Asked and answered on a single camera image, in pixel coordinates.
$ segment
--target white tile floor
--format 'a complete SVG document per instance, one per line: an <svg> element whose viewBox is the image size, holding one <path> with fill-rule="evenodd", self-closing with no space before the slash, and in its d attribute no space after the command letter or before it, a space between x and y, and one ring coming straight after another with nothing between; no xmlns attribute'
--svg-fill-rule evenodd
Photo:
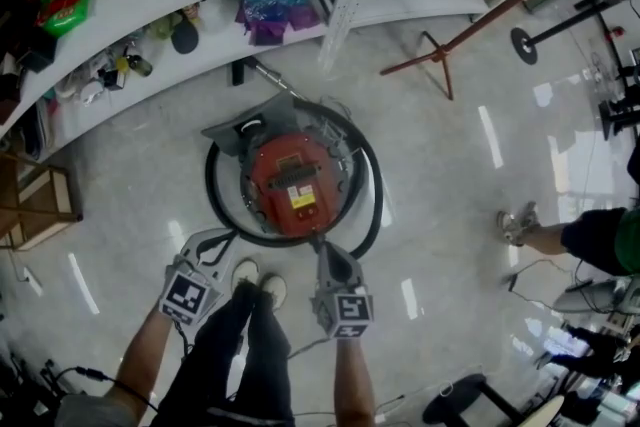
<svg viewBox="0 0 640 427"><path fill-rule="evenodd" d="M599 98L614 87L593 80L592 53L610 69L595 22L545 42L534 67L510 47L514 25L536 34L566 15L564 8L535 17L516 10L460 47L450 61L454 103L438 89L437 65L388 77L377 72L415 55L425 28L446 41L466 25L462 17L354 31L329 77L318 71L315 42L263 56L310 98L331 95L346 104L380 160L389 218L364 259L377 316L364 348L378 403L421 390L391 419L419 425L424 405L446 382L480 367L516 405L548 378L532 362L561 320L500 285L505 273L537 255L500 241L497 210L535 199L550 224L593 207L626 206L635 195L625 172L631 134L605 143L594 114ZM9 259L0 259L8 314L0 329L34 365L53 357L61 367L114 374L161 290L164 266L188 235L219 225L205 194L209 141L200 130L275 92L259 77L239 88L227 83L226 69L197 77L109 120L58 155L77 177L85 219L20 255L40 280L43 297L16 283ZM345 230L336 238L348 245ZM70 253L98 314L83 299ZM315 279L310 249L269 251L242 243L238 255L249 254L288 282L289 298L278 316L292 346L320 338L307 300ZM558 262L567 269L576 263L569 256ZM523 275L519 287L550 302L569 281L543 265ZM181 350L173 333L159 398ZM294 412L332 409L333 352L325 344L292 360ZM105 390L72 380L90 393ZM485 406L479 402L465 416L475 425L497 424L500 413ZM332 421L300 418L305 425Z"/></svg>

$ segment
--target plastic container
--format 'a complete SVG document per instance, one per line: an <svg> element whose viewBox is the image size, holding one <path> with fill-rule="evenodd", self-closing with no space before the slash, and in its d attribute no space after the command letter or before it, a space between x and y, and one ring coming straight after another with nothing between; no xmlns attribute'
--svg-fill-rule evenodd
<svg viewBox="0 0 640 427"><path fill-rule="evenodd" d="M198 14L207 33L220 32L233 21L227 0L203 0Z"/></svg>

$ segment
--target shoe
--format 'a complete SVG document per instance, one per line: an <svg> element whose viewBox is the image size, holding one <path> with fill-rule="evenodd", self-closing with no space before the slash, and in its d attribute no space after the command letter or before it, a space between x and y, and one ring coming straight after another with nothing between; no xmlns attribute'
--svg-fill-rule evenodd
<svg viewBox="0 0 640 427"><path fill-rule="evenodd" d="M287 298L287 283L277 274L267 274L260 284L263 292L271 294L273 298L273 311L278 310Z"/></svg>
<svg viewBox="0 0 640 427"><path fill-rule="evenodd" d="M520 238L522 237L522 228L515 218L509 213L501 210L496 218L498 229L508 244L516 247L522 247Z"/></svg>
<svg viewBox="0 0 640 427"><path fill-rule="evenodd" d="M527 230L540 226L536 213L536 202L529 201L516 217L509 212L498 212L497 223L498 229L509 244L522 247L522 236Z"/></svg>
<svg viewBox="0 0 640 427"><path fill-rule="evenodd" d="M552 359L553 359L553 354L551 354L550 352L545 352L542 356L538 358L538 361L536 362L536 368L540 370L545 365L548 365L549 363L551 363Z"/></svg>
<svg viewBox="0 0 640 427"><path fill-rule="evenodd" d="M231 274L231 292L243 281L257 285L259 278L260 269L258 268L258 264L251 258L245 258L233 269L233 273Z"/></svg>
<svg viewBox="0 0 640 427"><path fill-rule="evenodd" d="M522 231L529 230L536 226L540 226L540 221L538 220L538 213L536 212L536 202L529 201L524 208L520 211L520 213L516 216L516 219L520 223L520 227Z"/></svg>

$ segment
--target forearm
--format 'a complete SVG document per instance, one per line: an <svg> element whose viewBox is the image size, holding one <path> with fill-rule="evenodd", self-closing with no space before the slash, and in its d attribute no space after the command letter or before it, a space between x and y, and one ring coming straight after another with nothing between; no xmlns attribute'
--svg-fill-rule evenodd
<svg viewBox="0 0 640 427"><path fill-rule="evenodd" d="M359 340L338 340L333 395L338 427L374 424L373 386Z"/></svg>
<svg viewBox="0 0 640 427"><path fill-rule="evenodd" d="M155 304L142 327L131 340L118 369L116 379L147 400L151 396L160 372L171 325L171 319L160 313ZM127 402L138 420L144 415L147 405L117 386L114 386L107 395Z"/></svg>

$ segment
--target person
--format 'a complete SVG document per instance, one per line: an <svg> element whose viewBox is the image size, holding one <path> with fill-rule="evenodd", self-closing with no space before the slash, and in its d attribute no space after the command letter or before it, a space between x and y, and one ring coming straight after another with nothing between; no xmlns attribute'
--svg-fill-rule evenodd
<svg viewBox="0 0 640 427"><path fill-rule="evenodd" d="M498 213L505 240L548 256L569 253L613 276L640 272L640 209L590 210L567 224L541 226L531 201L517 215Z"/></svg>
<svg viewBox="0 0 640 427"><path fill-rule="evenodd" d="M231 299L198 331L151 426L267 426L294 425L287 371L289 342L274 311L285 300L285 281L277 275L259 280L256 262L246 259L233 271ZM227 378L248 327L249 352L234 400L226 397ZM171 330L172 320L157 304L125 352L117 381L149 399ZM338 427L372 427L374 399L360 343L338 340L334 381ZM104 397L66 396L56 427L133 427L147 404L121 386Z"/></svg>
<svg viewBox="0 0 640 427"><path fill-rule="evenodd" d="M545 353L538 360L539 369L554 363L596 379L609 379L617 375L622 379L622 395L626 395L630 388L640 381L640 325L631 329L631 341L618 336L594 333L581 327L567 326L565 329L574 338L587 342L593 354L576 358L566 354Z"/></svg>

